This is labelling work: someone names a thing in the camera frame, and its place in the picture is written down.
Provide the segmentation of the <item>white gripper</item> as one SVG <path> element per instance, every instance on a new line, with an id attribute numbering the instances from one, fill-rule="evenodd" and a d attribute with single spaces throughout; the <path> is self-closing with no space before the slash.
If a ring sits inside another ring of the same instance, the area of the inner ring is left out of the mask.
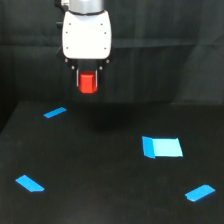
<path id="1" fill-rule="evenodd" d="M 93 15 L 78 15 L 67 11 L 62 23 L 61 51 L 70 68 L 76 70 L 79 87 L 79 61 L 109 63 L 112 54 L 112 27 L 109 13 L 104 10 Z M 100 87 L 102 70 L 96 70 L 96 86 Z"/>

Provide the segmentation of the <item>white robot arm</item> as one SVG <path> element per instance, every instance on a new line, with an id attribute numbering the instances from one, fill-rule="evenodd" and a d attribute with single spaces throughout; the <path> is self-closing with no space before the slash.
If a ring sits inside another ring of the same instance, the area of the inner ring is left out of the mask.
<path id="1" fill-rule="evenodd" d="M 104 0 L 54 0 L 54 5 L 64 14 L 63 21 L 57 22 L 62 29 L 57 54 L 69 64 L 79 91 L 93 94 L 113 52 L 112 27 Z"/>

